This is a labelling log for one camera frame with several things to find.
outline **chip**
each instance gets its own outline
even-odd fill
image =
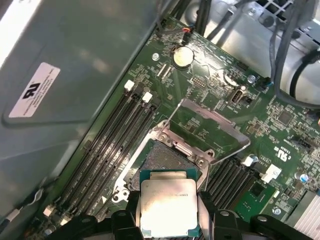
[[[158,169],[168,169],[168,170],[186,170],[186,169],[196,169],[199,168],[186,159],[184,156],[180,155],[170,147],[164,145],[162,142],[156,141],[146,159],[141,166],[140,170],[158,170]],[[138,170],[133,176],[129,184],[129,189],[131,191],[140,190],[140,171]]]
[[[286,190],[284,190],[284,194],[285,195],[289,195],[291,193],[291,190],[289,188],[287,188]]]
[[[281,122],[285,126],[287,126],[290,123],[291,119],[292,115],[287,111],[283,111],[278,117],[279,122]]]
[[[250,189],[250,192],[255,195],[256,197],[259,197],[259,195],[262,193],[262,191],[265,188],[261,186],[258,182],[256,182]]]
[[[256,128],[254,126],[249,126],[246,130],[249,134],[254,134],[256,131]]]

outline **black cable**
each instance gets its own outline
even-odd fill
[[[178,10],[181,8],[183,3],[184,3],[184,0],[178,1],[178,3],[174,6],[173,10],[171,11],[172,16],[175,16],[177,14]]]
[[[199,34],[201,36],[205,35],[205,31],[208,25],[209,15],[210,15],[210,9],[211,9],[211,2],[212,0],[205,0],[205,6],[204,11],[202,14],[202,21],[200,25]]]
[[[236,8],[240,8],[243,5],[250,3],[250,2],[254,2],[255,0],[241,0],[239,2],[237,2],[234,6]],[[209,35],[206,37],[206,39],[208,39],[209,41],[211,41],[212,39],[214,39],[215,36],[217,36],[217,34],[225,27],[225,25],[229,22],[229,20],[231,19],[231,17],[233,16],[233,12],[231,12],[230,10],[228,10],[225,15],[222,17],[221,21],[218,23],[218,25],[215,27],[215,29],[212,30],[212,32],[209,33]]]
[[[292,12],[290,14],[289,19],[287,20],[286,27],[283,32],[281,42],[278,48],[278,53],[275,59],[276,69],[275,69],[274,77],[272,78],[272,80],[274,84],[275,95],[280,100],[290,105],[298,106],[301,108],[320,109],[320,105],[310,104],[310,103],[296,100],[295,98],[291,97],[290,95],[281,91],[280,89],[281,77],[282,77],[288,49],[291,43],[292,34],[298,25],[298,19],[300,17],[301,12],[304,10],[305,4],[306,2],[303,0],[296,0],[292,4]]]
[[[233,16],[233,13],[231,11],[227,11],[221,21],[218,23],[218,25],[215,27],[215,29],[212,30],[212,32],[209,33],[209,35],[206,37],[209,41],[214,39],[215,36],[225,27],[227,22],[229,22],[230,18]]]
[[[197,11],[196,21],[194,25],[194,31],[200,34],[203,24],[203,17],[205,15],[206,3],[207,0],[201,0],[199,9]]]
[[[178,20],[181,19],[182,15],[185,13],[190,2],[191,2],[191,0],[182,0],[182,4],[180,5],[180,8],[175,16],[176,19],[178,19]]]
[[[290,96],[293,98],[296,98],[296,88],[297,88],[297,83],[298,80],[300,78],[300,75],[302,74],[302,72],[305,70],[305,68],[310,65],[310,64],[314,64],[316,61],[318,61],[320,59],[320,51],[314,50],[311,51],[309,54],[307,54],[306,56],[304,56],[301,61],[302,63],[300,64],[300,66],[296,69],[291,83],[290,83]]]

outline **white slot latch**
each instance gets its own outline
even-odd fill
[[[128,80],[125,85],[124,88],[125,90],[127,90],[128,92],[130,92],[132,90],[132,88],[134,87],[135,83],[131,80]]]
[[[152,94],[150,92],[146,92],[142,98],[142,101],[144,101],[145,103],[149,103],[151,99]]]

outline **cable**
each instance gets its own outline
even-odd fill
[[[201,36],[203,36],[206,31],[209,20],[211,1],[212,0],[201,0],[199,10],[197,11],[194,30]]]
[[[183,27],[182,29],[168,30],[165,31],[161,24],[161,9],[163,5],[163,0],[156,1],[156,25],[157,25],[157,36],[161,38],[162,35],[172,35],[178,33],[187,33],[190,32],[188,27]]]
[[[281,26],[281,22],[280,20],[277,18],[275,20],[275,28],[274,31],[272,33],[272,36],[270,38],[270,44],[269,44],[269,60],[270,60],[270,66],[271,66],[271,79],[274,78],[275,76],[275,71],[276,71],[276,39],[277,39],[277,34],[280,30],[280,26]]]
[[[176,19],[180,20],[182,18],[182,15],[185,13],[187,7],[189,6],[191,0],[181,0],[182,4],[180,5],[180,8],[175,16]]]
[[[173,10],[171,11],[171,15],[175,16],[178,12],[178,10],[181,8],[182,4],[184,3],[184,0],[178,1],[178,3],[174,6]]]
[[[280,89],[281,77],[282,77],[288,49],[290,46],[290,42],[292,39],[292,34],[297,27],[299,16],[302,10],[304,10],[305,4],[306,2],[303,0],[296,0],[292,4],[292,12],[290,14],[289,19],[287,20],[286,28],[281,38],[281,42],[280,42],[277,56],[275,59],[276,68],[274,71],[274,77],[271,80],[273,80],[275,95],[280,100],[293,106],[298,106],[298,107],[308,108],[308,109],[320,109],[320,105],[310,104],[310,103],[296,100],[295,98],[291,97],[290,95],[281,91]]]
[[[200,34],[202,23],[203,23],[203,17],[205,14],[205,8],[206,8],[206,0],[200,0],[199,9],[197,11],[196,21],[194,25],[194,31]]]
[[[317,51],[317,50],[311,51],[309,54],[307,54],[301,59],[302,63],[295,71],[290,83],[289,93],[291,97],[296,98],[297,83],[302,72],[305,70],[305,68],[308,65],[316,63],[316,61],[318,61],[319,59],[320,59],[320,51]]]
[[[255,0],[241,0],[241,1],[237,2],[234,6],[236,8],[240,8],[240,7],[244,6],[247,3],[254,2],[254,1]],[[214,39],[214,37],[217,36],[217,34],[225,27],[225,25],[229,22],[229,20],[231,19],[231,17],[233,15],[234,15],[234,13],[231,12],[230,10],[228,10],[225,13],[225,15],[222,17],[222,19],[218,23],[218,25],[215,27],[215,29],[213,29],[212,32],[210,32],[210,34],[206,37],[206,39],[208,39],[209,41]]]

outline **white label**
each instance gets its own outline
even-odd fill
[[[10,112],[9,118],[32,117],[59,73],[60,68],[42,62]]]

